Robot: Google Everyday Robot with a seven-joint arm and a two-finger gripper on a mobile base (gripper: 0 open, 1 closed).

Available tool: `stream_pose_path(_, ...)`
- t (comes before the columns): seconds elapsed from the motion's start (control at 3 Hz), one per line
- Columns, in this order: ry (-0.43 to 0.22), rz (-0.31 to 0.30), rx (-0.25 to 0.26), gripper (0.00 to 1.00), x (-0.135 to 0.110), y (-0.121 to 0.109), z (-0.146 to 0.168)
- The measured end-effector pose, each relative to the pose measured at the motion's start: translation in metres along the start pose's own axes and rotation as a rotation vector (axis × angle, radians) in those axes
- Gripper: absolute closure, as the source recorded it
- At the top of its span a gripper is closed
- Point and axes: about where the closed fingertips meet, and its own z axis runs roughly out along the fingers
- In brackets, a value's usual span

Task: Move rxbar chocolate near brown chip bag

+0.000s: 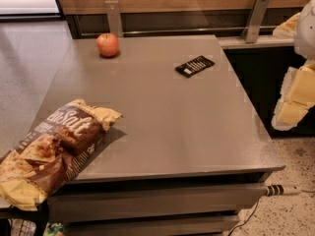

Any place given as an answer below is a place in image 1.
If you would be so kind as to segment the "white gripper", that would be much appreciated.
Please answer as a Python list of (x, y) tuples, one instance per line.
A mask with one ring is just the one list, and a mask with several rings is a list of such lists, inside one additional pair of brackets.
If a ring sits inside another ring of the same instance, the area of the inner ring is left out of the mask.
[(273, 128), (288, 131), (296, 127), (314, 105), (315, 62), (307, 60), (302, 67), (289, 67), (285, 73), (272, 119)]

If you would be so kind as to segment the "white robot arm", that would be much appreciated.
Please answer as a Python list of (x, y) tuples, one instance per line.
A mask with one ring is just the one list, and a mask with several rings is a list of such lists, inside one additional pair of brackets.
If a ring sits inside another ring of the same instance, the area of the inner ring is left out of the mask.
[(284, 74), (281, 96), (277, 101), (272, 126), (288, 131), (315, 106), (315, 0), (302, 9), (294, 31), (294, 52), (306, 59), (303, 66), (289, 67)]

